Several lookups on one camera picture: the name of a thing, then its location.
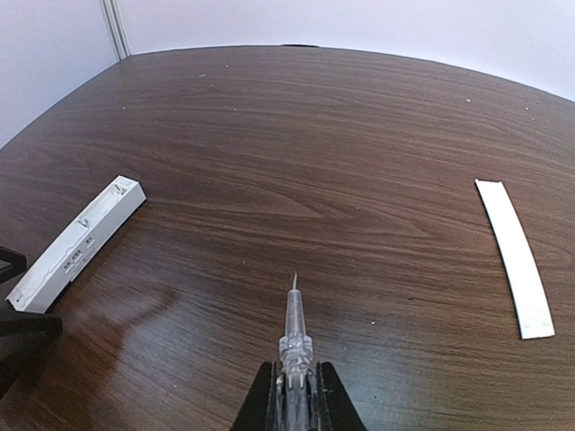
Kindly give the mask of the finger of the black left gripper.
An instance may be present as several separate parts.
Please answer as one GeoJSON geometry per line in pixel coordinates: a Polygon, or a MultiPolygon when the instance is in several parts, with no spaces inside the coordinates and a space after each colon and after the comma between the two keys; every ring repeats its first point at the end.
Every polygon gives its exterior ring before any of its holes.
{"type": "Polygon", "coordinates": [[[53,314],[2,312],[1,338],[24,336],[18,346],[1,359],[1,397],[23,372],[25,365],[63,332],[62,319],[53,314]]]}
{"type": "Polygon", "coordinates": [[[26,271],[26,257],[17,251],[0,247],[0,283],[3,284],[8,280],[21,275],[26,271]]]}

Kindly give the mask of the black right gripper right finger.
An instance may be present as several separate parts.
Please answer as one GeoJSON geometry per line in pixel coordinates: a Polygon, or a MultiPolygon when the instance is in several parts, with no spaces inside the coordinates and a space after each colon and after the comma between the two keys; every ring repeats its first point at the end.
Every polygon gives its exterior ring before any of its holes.
{"type": "Polygon", "coordinates": [[[319,430],[367,431],[331,362],[316,365],[316,380],[319,430]]]}

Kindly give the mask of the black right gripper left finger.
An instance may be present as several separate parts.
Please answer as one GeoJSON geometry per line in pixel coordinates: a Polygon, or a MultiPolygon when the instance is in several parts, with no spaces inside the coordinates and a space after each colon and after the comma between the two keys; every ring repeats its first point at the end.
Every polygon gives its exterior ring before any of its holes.
{"type": "Polygon", "coordinates": [[[230,431],[268,431],[275,427],[277,363],[263,362],[247,392],[230,431]]]}

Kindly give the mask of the clear tester screwdriver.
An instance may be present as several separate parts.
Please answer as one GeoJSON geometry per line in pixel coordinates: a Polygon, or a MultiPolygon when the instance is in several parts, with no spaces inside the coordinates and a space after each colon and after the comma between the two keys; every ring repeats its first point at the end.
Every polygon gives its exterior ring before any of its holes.
{"type": "Polygon", "coordinates": [[[316,430],[319,427],[313,341],[306,333],[305,312],[297,277],[287,293],[284,336],[279,339],[280,371],[276,379],[277,430],[316,430]]]}

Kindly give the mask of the white remote control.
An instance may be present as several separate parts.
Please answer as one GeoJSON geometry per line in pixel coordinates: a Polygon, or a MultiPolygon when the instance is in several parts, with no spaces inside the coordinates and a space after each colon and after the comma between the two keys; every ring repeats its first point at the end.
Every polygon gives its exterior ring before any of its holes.
{"type": "Polygon", "coordinates": [[[116,177],[40,255],[6,301],[18,312],[46,312],[145,201],[138,181],[116,177]]]}

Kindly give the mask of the white battery cover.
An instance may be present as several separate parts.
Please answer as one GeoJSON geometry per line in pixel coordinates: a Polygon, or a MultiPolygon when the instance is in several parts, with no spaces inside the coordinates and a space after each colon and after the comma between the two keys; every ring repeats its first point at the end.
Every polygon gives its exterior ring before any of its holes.
{"type": "Polygon", "coordinates": [[[509,280],[520,337],[544,339],[554,336],[553,319],[542,279],[504,184],[500,181],[478,179],[474,182],[491,223],[509,280]]]}

